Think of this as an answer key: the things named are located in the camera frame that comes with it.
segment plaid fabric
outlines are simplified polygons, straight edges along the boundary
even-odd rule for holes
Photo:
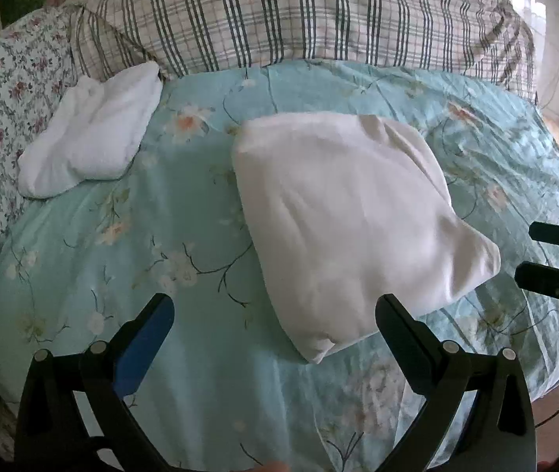
[[[443,70],[534,99],[533,38],[508,0],[75,0],[71,44],[99,80],[330,58]]]

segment silver screw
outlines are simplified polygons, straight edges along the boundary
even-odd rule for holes
[[[502,355],[507,360],[515,360],[516,357],[515,351],[513,351],[511,348],[504,348],[502,350]]]
[[[459,349],[461,349],[461,348],[453,340],[445,340],[444,343],[443,343],[443,349],[446,352],[451,353],[452,355],[454,355],[455,353],[458,353]]]
[[[94,354],[94,355],[99,355],[101,353],[104,353],[107,349],[107,343],[104,342],[104,340],[97,340],[95,343],[93,343],[90,347],[89,350]]]
[[[35,362],[42,362],[48,358],[49,351],[46,349],[40,349],[35,353]]]

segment white towel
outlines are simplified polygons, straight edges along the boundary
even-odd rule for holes
[[[498,247],[454,213],[436,158],[409,125],[334,113],[255,119],[233,165],[271,302],[311,362],[377,332],[385,293],[417,317],[500,269]]]
[[[158,72],[155,62],[147,62],[105,83],[81,77],[64,94],[45,132],[20,156],[19,192],[46,198],[84,179],[121,177],[159,104]]]

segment crumpled white towel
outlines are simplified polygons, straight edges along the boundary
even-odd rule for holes
[[[46,198],[85,179],[121,177],[159,104],[158,72],[146,62],[105,83],[83,76],[68,88],[48,128],[19,158],[19,192]]]
[[[255,119],[233,165],[271,302],[311,362],[376,333],[381,295],[417,317],[500,269],[498,247],[454,213],[436,158],[409,125],[334,113]]]

